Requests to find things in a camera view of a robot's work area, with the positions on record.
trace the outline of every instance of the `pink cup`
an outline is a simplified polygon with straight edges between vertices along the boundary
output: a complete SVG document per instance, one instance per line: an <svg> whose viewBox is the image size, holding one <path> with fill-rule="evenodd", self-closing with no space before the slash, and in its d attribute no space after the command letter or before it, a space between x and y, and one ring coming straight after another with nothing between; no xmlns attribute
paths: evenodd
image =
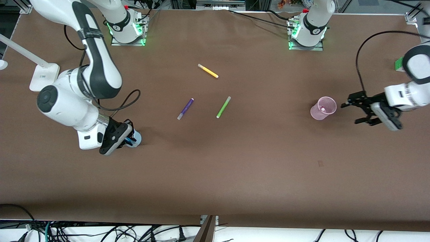
<svg viewBox="0 0 430 242"><path fill-rule="evenodd" d="M331 97L323 96L310 109L310 115L316 120L323 120L330 114L335 113L337 107L336 102Z"/></svg>

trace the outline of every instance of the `white surface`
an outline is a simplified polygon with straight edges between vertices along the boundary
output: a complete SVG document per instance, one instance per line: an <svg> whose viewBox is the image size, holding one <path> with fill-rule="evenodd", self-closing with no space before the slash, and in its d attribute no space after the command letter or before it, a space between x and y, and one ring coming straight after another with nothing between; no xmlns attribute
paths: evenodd
<svg viewBox="0 0 430 242"><path fill-rule="evenodd" d="M47 68L37 65L30 82L30 90L40 92L44 87L53 84L58 77L60 67L55 63L48 63Z"/></svg>
<svg viewBox="0 0 430 242"><path fill-rule="evenodd" d="M170 226L162 226L155 232L168 228ZM74 227L66 228L64 231L69 234L99 234L107 232L111 226L104 227ZM149 229L150 226L137 226L134 230L137 233L138 239ZM195 236L198 232L198 227L184 227L184 235L189 238ZM278 229L278 228L251 228L251 227L216 227L214 242L224 242L229 239L234 239L232 242L314 242L321 230L319 229ZM0 241L10 242L17 241L26 229L4 229L0 230ZM355 230L357 240L360 242L374 242L378 231L372 230ZM104 242L113 242L115 240L115 232L111 233ZM172 229L155 236L157 240L170 240L179 237L178 229ZM69 237L71 242L100 242L103 235L87 237L74 236ZM27 235L25 242L37 242L37 234L32 231ZM132 242L129 237L122 237L120 242ZM320 242L351 242L343 230L326 230L322 235ZM401 232L401 231L384 231L379 237L379 242L428 242L430 241L429 232Z"/></svg>

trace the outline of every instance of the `cable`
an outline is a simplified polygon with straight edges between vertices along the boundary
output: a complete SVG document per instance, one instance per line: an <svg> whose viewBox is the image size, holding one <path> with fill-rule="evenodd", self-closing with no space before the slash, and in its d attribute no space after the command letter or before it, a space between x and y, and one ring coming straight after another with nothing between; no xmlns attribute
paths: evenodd
<svg viewBox="0 0 430 242"><path fill-rule="evenodd" d="M138 240L138 242L141 242L146 236L148 236L150 233L152 233L154 230L158 229L159 227L161 227L160 225L153 225L151 228L149 228L143 235L142 237L140 237L140 239Z"/></svg>
<svg viewBox="0 0 430 242"><path fill-rule="evenodd" d="M375 242L379 241L379 236L382 234L382 232L383 232L383 230L381 230L381 231L378 232L378 234L376 236L376 241Z"/></svg>
<svg viewBox="0 0 430 242"><path fill-rule="evenodd" d="M421 12L423 12L427 17L429 17L429 18L430 18L430 15L429 15L429 14L428 14L424 9L422 9L422 8L420 8L420 7L418 7L418 6L413 6L413 5L410 5L410 4L407 4L407 3L402 3L402 2L401 2L401 0L385 0L385 1L390 1L390 2L393 2L393 3L398 3L398 4L400 4L400 5L403 5L403 6L407 6L407 7L413 8L414 10L421 11Z"/></svg>
<svg viewBox="0 0 430 242"><path fill-rule="evenodd" d="M323 229L320 233L318 238L315 240L315 242L318 242L321 239L321 236L323 235L323 233L326 231L326 229Z"/></svg>
<svg viewBox="0 0 430 242"><path fill-rule="evenodd" d="M34 230L37 231L37 237L39 238L39 242L40 242L40 235L39 235L40 230L39 230L39 227L36 224L36 220L34 219L33 215L31 215L31 213L27 209L25 209L21 205L13 204L13 203L2 203L2 204L0 204L0 207L16 207L16 208L19 208L19 209L23 210L31 218L32 224L34 225L34 228L32 228L32 229L34 229Z"/></svg>
<svg viewBox="0 0 430 242"><path fill-rule="evenodd" d="M351 240L353 240L354 242L358 242L358 240L357 240L357 236L356 236L356 234L355 234L355 231L354 230L351 230L352 231L352 234L354 235L354 238L353 237L351 237L349 234L348 234L348 231L347 230L345 230L345 234L348 236L348 238L350 238Z"/></svg>
<svg viewBox="0 0 430 242"><path fill-rule="evenodd" d="M83 51L82 56L81 56L81 61L79 61L79 66L82 66L83 59L85 58L85 54L86 54L86 51Z"/></svg>
<svg viewBox="0 0 430 242"><path fill-rule="evenodd" d="M256 20L260 20L260 21L263 21L263 22L266 22L266 23L269 23L269 24L273 24L273 25L282 26L282 27L285 27L285 28L294 29L294 27L293 27L293 26L287 26L287 25L282 25L282 24L278 24L278 23L270 22L270 21L267 21L267 20L264 20L264 19L259 19L259 18L253 17L253 16L249 16L249 15L246 15L246 14L243 14L243 13L239 13L239 12L235 12L235 11L231 11L231 10L228 10L228 11L229 11L229 12L232 12L232 13L235 13L235 14L239 14L239 15L242 15L242 16L245 16L245 17L248 17L248 18L252 18L252 19L256 19Z"/></svg>
<svg viewBox="0 0 430 242"><path fill-rule="evenodd" d="M21 238L19 238L18 242L24 242L24 241L25 241L25 237L27 236L27 234L28 234L28 231L27 231L27 232L25 232L25 233L21 236Z"/></svg>
<svg viewBox="0 0 430 242"><path fill-rule="evenodd" d="M272 10L266 10L266 12L271 12L272 14L274 14L276 17L278 17L278 18L280 18L280 19L283 19L283 20L286 20L286 21L288 21L288 18L284 18L284 17L282 17L281 15L279 15L279 14L277 14L275 11L272 11Z"/></svg>
<svg viewBox="0 0 430 242"><path fill-rule="evenodd" d="M23 210L31 218L31 220L33 220L33 221L35 220L34 217L31 215L31 213L21 205L12 204L12 203L2 203L2 204L0 204L0 207L16 207L16 208L19 208L19 209Z"/></svg>
<svg viewBox="0 0 430 242"><path fill-rule="evenodd" d="M138 19L137 21L141 21L142 19L148 17L148 15L151 13L151 11L152 11L152 9L149 9L148 13L145 16L143 16L140 19Z"/></svg>
<svg viewBox="0 0 430 242"><path fill-rule="evenodd" d="M49 229L50 224L51 224L51 222L48 222L48 224L46 225L46 228L45 228L45 242L49 242L48 241L48 229Z"/></svg>
<svg viewBox="0 0 430 242"><path fill-rule="evenodd" d="M116 239L115 239L115 242L117 242L120 238L121 238L121 236L122 235L125 235L125 236L129 236L129 237L132 237L132 238L134 238L134 242L137 240L137 234L136 234L136 231L133 229L133 227L134 226L131 226L131 227L128 227L128 229L126 229L125 231L121 231L121 233L120 234L117 234L117 236L116 236ZM135 236L131 236L129 233L127 233L127 231L129 231L129 230L132 230L134 233L135 233Z"/></svg>
<svg viewBox="0 0 430 242"><path fill-rule="evenodd" d="M110 233L112 233L113 231L115 231L116 229L118 228L118 226L115 226L115 227L113 227L111 230L109 230L104 236L103 236L103 238L101 239L101 241L100 242L103 242L104 241L104 239L106 239L106 237L110 234Z"/></svg>
<svg viewBox="0 0 430 242"><path fill-rule="evenodd" d="M120 105L120 107L122 107L126 102L127 102L127 100L129 99L129 97L133 94L133 92L135 92L135 91L139 91L139 96L140 96L140 90L139 89L136 89L136 90L133 90L132 92L130 92L130 94L128 94L128 96L124 99L124 102L123 103L121 103L121 105ZM117 112L118 112L119 110L115 110L112 114L111 114L111 118L113 118L116 114L117 114Z"/></svg>
<svg viewBox="0 0 430 242"><path fill-rule="evenodd" d="M85 84L85 86L86 86L86 88L87 88L87 90L89 91L90 89L89 89L89 87L88 87L88 84L86 83L86 81L83 81L83 83ZM133 100L133 101L131 101L130 103L128 103L127 105L125 105L125 106L123 106L123 104L121 105L121 106L119 106L118 108L115 108L115 109L108 109L108 108L105 108L105 107L103 107L102 105L100 105L100 104L98 104L97 103L97 100L96 100L96 98L89 92L89 94L91 95L91 97L92 97L92 100L95 102L95 106L96 107L98 107L99 109L103 109L103 110L105 110L105 111L118 111L118 110L121 110L121 109L125 109L125 108L127 108L127 107L129 107L129 106L131 106L133 103L135 103L138 99L139 99L139 97L140 97L140 90L139 89L135 89L135 90L133 90L133 91L131 91L129 94L128 94L128 96L126 97L126 100L133 94L133 93L135 93L135 92L138 92L138 95L137 95L137 97Z"/></svg>
<svg viewBox="0 0 430 242"><path fill-rule="evenodd" d="M67 25L64 25L64 36L66 37L67 41L69 41L69 43L70 43L73 47L75 47L76 49L78 49L78 50L85 50L85 48L84 48L84 49L81 49L81 48L76 47L76 45L74 45L74 44L72 43L72 41L70 41L69 37L67 36L67 30L66 30L66 27L67 27Z"/></svg>
<svg viewBox="0 0 430 242"><path fill-rule="evenodd" d="M184 225L184 226L181 226L181 225L180 225L180 226L170 227L170 228L167 228L167 229L165 229L165 230L158 231L157 233L153 234L153 236L155 236L155 235L157 235L157 234L159 234L159 233L162 233L162 232L168 231L168 230L177 229L177 228L179 228L179 227L201 227L201 226L200 226L200 225Z"/></svg>
<svg viewBox="0 0 430 242"><path fill-rule="evenodd" d="M365 88L364 88L363 80L362 80L362 78L361 78L360 70L359 70L359 67L358 67L358 56L359 56L359 54L360 54L360 51L361 51L361 49L363 48L364 44L365 44L367 41L369 41L370 39L372 39L373 37L378 36L378 35L381 35L381 34L388 34L388 33L409 34L409 35L414 35L414 36L419 36L419 37L423 37L423 38L428 38L428 39L430 39L430 37L429 37L429 36L425 36L425 35L417 34L417 33L413 33L413 32L408 32L408 31L401 31L401 30L382 31L382 32L379 32L379 33L373 34L372 36L370 36L369 38L367 38L367 39L366 39L366 40L365 40L365 41L360 45L360 48L358 48L357 55L356 55L356 57L355 57L355 69L357 70L358 79L359 79L359 81L360 81L361 88L362 88L362 90L363 90L363 91L366 91L366 90L365 90Z"/></svg>
<svg viewBox="0 0 430 242"><path fill-rule="evenodd" d="M66 237L73 237L73 236L87 236L87 237L94 237L94 236L99 236L99 235L103 235L106 234L107 232L104 233L99 233L99 234L66 234L64 233L64 236Z"/></svg>

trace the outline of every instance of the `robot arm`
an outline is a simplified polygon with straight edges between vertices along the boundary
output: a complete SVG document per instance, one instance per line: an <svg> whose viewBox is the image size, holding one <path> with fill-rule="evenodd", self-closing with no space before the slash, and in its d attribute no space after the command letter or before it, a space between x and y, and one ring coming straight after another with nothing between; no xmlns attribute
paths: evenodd
<svg viewBox="0 0 430 242"><path fill-rule="evenodd" d="M121 43L130 43L143 34L142 14L125 9L121 0L89 0L103 13L113 37Z"/></svg>
<svg viewBox="0 0 430 242"><path fill-rule="evenodd" d="M71 78L76 79L71 83L73 91L83 98L114 98L121 89L122 78L89 8L78 0L32 0L31 3L46 19L72 27L85 46L90 64L71 73Z"/></svg>
<svg viewBox="0 0 430 242"><path fill-rule="evenodd" d="M365 122L373 126L384 123L388 129L397 131L403 128L399 120L403 111L430 103L430 41L426 38L423 41L403 57L403 68L412 81L388 86L384 93L373 97L367 97L365 91L349 95L348 101L341 107L357 106L367 114L365 118L357 119L356 124Z"/></svg>
<svg viewBox="0 0 430 242"><path fill-rule="evenodd" d="M309 12L295 16L297 23L293 23L295 31L292 33L299 44L312 47L318 44L327 30L327 23L335 12L333 0L314 0Z"/></svg>
<svg viewBox="0 0 430 242"><path fill-rule="evenodd" d="M71 26L85 46L90 64L62 72L37 96L37 107L47 117L78 133L79 147L110 155L123 144L133 145L131 122L118 123L99 114L92 100L115 97L122 78L109 54L103 34L88 9L79 0L32 0L34 9L53 22Z"/></svg>

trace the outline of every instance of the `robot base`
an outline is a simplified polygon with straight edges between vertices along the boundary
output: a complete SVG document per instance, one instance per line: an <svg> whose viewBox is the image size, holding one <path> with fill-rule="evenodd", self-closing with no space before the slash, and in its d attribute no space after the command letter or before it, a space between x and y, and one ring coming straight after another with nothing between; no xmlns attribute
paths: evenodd
<svg viewBox="0 0 430 242"><path fill-rule="evenodd" d="M287 21L287 26L293 26L289 21ZM312 47L307 47L299 44L297 40L292 38L292 29L288 29L288 49L289 50L315 50L322 51L323 50L323 41L320 40L318 44Z"/></svg>
<svg viewBox="0 0 430 242"><path fill-rule="evenodd" d="M141 21L142 26L138 27L137 30L142 31L142 35L137 37L134 41L132 41L130 43L121 43L121 42L118 42L112 36L111 45L113 45L113 46L145 46L146 45L146 35L148 33L149 19L150 19L150 17L148 15Z"/></svg>

